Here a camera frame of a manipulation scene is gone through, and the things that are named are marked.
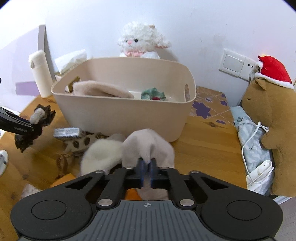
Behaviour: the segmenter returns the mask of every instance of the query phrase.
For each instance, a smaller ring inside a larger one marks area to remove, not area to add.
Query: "crosshair logo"
[[[149,208],[149,207],[151,207],[151,206],[153,206],[153,205],[150,204],[150,203],[148,203],[148,202],[146,202],[146,203],[143,204],[143,206],[146,207],[146,208]]]

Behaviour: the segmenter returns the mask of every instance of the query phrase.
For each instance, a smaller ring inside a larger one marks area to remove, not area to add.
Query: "red santa hat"
[[[294,89],[291,78],[280,61],[271,56],[258,56],[258,58],[259,61],[255,64],[258,72],[255,73],[255,78],[265,79],[275,85]]]

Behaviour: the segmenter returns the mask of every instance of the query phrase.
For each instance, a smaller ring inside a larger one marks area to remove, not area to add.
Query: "white power cable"
[[[260,121],[258,122],[258,125],[255,125],[255,126],[257,127],[256,130],[255,130],[254,133],[249,137],[249,139],[246,141],[246,143],[242,146],[242,160],[243,160],[243,162],[244,162],[244,166],[245,166],[245,168],[246,168],[246,171],[247,171],[248,176],[250,177],[252,183],[255,183],[255,184],[263,184],[263,183],[265,183],[265,182],[268,181],[268,176],[271,174],[273,168],[269,171],[269,173],[266,175],[266,178],[265,178],[263,181],[256,182],[256,181],[254,181],[254,180],[252,179],[252,177],[251,177],[251,174],[250,174],[250,172],[249,172],[249,170],[248,170],[248,167],[247,167],[247,164],[246,164],[246,160],[245,160],[245,158],[244,158],[244,153],[243,153],[243,150],[244,150],[245,145],[246,145],[246,144],[247,144],[247,143],[248,143],[248,142],[254,137],[254,135],[257,133],[257,131],[259,130],[260,127],[263,128],[266,132],[268,132],[268,127],[261,125],[261,122],[260,122]]]

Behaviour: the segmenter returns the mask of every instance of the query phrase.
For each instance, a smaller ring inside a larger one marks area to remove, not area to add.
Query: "white tissue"
[[[60,74],[65,73],[72,66],[79,64],[87,60],[85,49],[77,50],[71,53],[67,53],[61,57],[56,58],[54,61]]]

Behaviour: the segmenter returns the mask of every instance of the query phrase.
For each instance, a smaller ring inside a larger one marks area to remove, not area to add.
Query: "brown teddy bear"
[[[250,118],[269,132],[261,138],[266,149],[272,150],[275,195],[296,196],[296,94],[285,69],[271,56],[260,57],[252,81],[242,99],[242,107]]]

